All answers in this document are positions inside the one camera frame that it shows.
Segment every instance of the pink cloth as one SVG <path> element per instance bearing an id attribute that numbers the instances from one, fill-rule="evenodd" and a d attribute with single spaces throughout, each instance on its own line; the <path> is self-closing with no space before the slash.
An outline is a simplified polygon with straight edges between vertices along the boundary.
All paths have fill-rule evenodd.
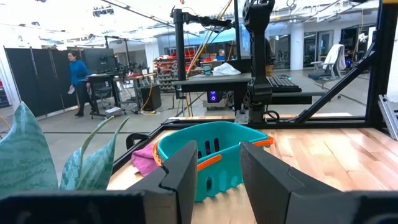
<path id="1" fill-rule="evenodd" d="M 137 167 L 138 171 L 146 176 L 157 168 L 157 164 L 152 155 L 153 144 L 148 144 L 143 149 L 134 151 L 131 155 L 132 164 Z"/>

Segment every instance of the white plastic bag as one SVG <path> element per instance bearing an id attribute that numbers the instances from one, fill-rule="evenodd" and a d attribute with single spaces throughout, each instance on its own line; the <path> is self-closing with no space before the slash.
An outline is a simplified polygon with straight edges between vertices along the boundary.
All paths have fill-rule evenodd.
<path id="1" fill-rule="evenodd" d="M 240 71 L 228 63 L 215 67 L 213 71 L 213 75 L 239 75 L 240 73 Z"/>

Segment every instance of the gray floor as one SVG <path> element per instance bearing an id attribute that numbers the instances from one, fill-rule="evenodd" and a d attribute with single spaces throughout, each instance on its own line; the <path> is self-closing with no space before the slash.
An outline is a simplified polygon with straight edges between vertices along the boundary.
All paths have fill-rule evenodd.
<path id="1" fill-rule="evenodd" d="M 282 71 L 276 72 L 276 74 L 290 74 L 292 77 L 292 81 L 294 82 L 295 77 L 307 77 L 308 73 L 311 73 L 312 70 L 303 70 L 303 71 Z M 305 83 L 302 88 L 315 88 L 322 90 L 320 86 L 317 86 L 312 80 L 308 79 L 308 82 Z M 337 82 L 328 83 L 325 85 L 326 88 L 331 88 Z M 366 75 L 362 75 L 360 78 L 357 78 L 352 84 L 347 86 L 342 92 L 341 99 L 334 98 L 328 104 L 326 104 L 319 113 L 349 113 L 353 116 L 364 115 L 366 109 L 366 97 L 368 92 L 368 77 Z M 123 97 L 128 97 L 130 93 L 123 92 Z M 191 97 L 194 100 L 197 98 L 200 93 L 191 93 Z M 115 158 L 120 157 L 126 152 L 126 144 L 125 140 L 129 133 L 133 132 L 151 132 L 155 128 L 157 128 L 161 122 L 165 121 L 167 118 L 175 116 L 177 113 L 177 105 L 178 101 L 175 101 L 175 108 L 169 109 L 172 107 L 172 99 L 173 95 L 171 93 L 162 94 L 162 107 L 158 109 L 161 111 L 160 114 L 157 115 L 143 115 L 143 114 L 134 114 L 132 112 L 128 112 L 127 115 L 122 115 L 114 118 L 111 122 L 109 122 L 103 129 L 97 134 L 92 140 L 86 155 L 93 153 L 95 150 L 104 146 L 111 138 L 112 132 L 116 130 L 119 124 L 125 119 L 125 117 L 129 116 L 130 119 L 122 129 L 121 134 L 119 134 L 116 142 L 116 155 Z M 205 100 L 206 95 L 203 95 L 199 100 L 193 103 L 193 115 L 194 116 L 227 116 L 234 115 L 232 110 L 224 109 L 224 110 L 206 110 L 206 108 L 202 107 L 201 100 Z M 310 105 L 289 105 L 289 106 L 273 106 L 269 107 L 270 110 L 276 110 L 280 114 L 299 114 L 304 109 L 309 108 Z M 85 113 L 89 114 L 90 108 L 86 107 Z M 0 115 L 3 116 L 6 121 L 11 124 L 12 123 L 12 108 L 3 108 L 0 109 Z M 97 117 L 91 119 L 89 115 L 86 115 L 83 118 L 76 118 L 74 114 L 76 111 L 69 111 L 66 113 L 62 113 L 59 115 L 55 115 L 49 118 L 41 119 L 39 124 L 45 133 L 45 137 L 49 144 L 50 151 L 53 156 L 53 160 L 55 163 L 55 167 L 57 170 L 58 178 L 62 173 L 63 165 L 70 154 L 77 150 L 82 144 L 83 141 L 87 138 L 89 133 L 95 129 L 98 123 L 102 120 Z M 0 131 L 6 131 L 7 126 L 1 122 Z"/>

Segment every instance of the black partition panel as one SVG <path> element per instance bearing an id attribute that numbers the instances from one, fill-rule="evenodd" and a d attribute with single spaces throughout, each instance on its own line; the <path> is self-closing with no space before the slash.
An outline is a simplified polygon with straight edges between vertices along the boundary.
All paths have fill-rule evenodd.
<path id="1" fill-rule="evenodd" d="M 32 49 L 39 81 L 42 106 L 46 113 L 63 110 L 62 99 L 49 50 Z"/>
<path id="2" fill-rule="evenodd" d="M 68 94 L 70 87 L 70 71 L 67 50 L 52 50 L 55 71 L 58 77 L 58 88 L 62 96 L 63 105 L 66 108 L 77 105 L 76 94 Z"/>
<path id="3" fill-rule="evenodd" d="M 21 100 L 35 116 L 45 115 L 30 49 L 5 50 Z"/>

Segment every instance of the dark pants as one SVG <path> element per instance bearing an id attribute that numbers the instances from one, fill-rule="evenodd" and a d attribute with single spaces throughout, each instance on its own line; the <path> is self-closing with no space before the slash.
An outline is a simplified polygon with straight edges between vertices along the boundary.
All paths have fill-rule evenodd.
<path id="1" fill-rule="evenodd" d="M 91 106 L 91 110 L 95 110 L 95 105 L 92 102 L 89 94 L 87 93 L 87 82 L 80 82 L 76 85 L 77 97 L 79 97 L 79 112 L 78 114 L 84 114 L 85 111 L 85 103 L 89 103 Z"/>

